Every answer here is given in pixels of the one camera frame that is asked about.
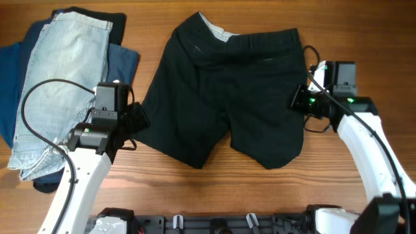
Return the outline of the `black shorts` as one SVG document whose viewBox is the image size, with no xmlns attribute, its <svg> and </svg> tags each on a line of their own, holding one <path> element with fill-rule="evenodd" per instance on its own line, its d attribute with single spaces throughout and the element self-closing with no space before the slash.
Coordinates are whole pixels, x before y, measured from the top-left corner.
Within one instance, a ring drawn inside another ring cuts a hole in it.
<svg viewBox="0 0 416 234">
<path fill-rule="evenodd" d="M 303 116 L 290 108 L 307 81 L 298 30 L 233 34 L 197 12 L 176 27 L 142 102 L 149 126 L 134 139 L 201 168 L 216 143 L 267 169 L 301 153 Z"/>
</svg>

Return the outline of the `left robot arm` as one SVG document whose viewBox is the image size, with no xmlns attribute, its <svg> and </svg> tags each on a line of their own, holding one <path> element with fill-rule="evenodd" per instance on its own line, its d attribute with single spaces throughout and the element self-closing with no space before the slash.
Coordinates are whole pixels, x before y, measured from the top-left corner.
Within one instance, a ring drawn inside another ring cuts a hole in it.
<svg viewBox="0 0 416 234">
<path fill-rule="evenodd" d="M 149 122 L 123 83 L 99 83 L 90 122 L 80 122 L 67 143 L 69 161 L 40 233 L 83 233 L 103 179 L 118 150 Z"/>
</svg>

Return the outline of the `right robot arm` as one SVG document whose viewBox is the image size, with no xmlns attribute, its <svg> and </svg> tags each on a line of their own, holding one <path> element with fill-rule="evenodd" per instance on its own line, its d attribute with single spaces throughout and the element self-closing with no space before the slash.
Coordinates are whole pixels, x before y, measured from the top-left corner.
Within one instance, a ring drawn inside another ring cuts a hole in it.
<svg viewBox="0 0 416 234">
<path fill-rule="evenodd" d="M 308 228 L 314 233 L 414 233 L 415 183 L 389 145 L 372 99 L 357 95 L 356 65 L 322 61 L 306 74 L 311 83 L 298 86 L 291 108 L 307 118 L 329 120 L 356 164 L 367 197 L 359 214 L 310 205 Z"/>
</svg>

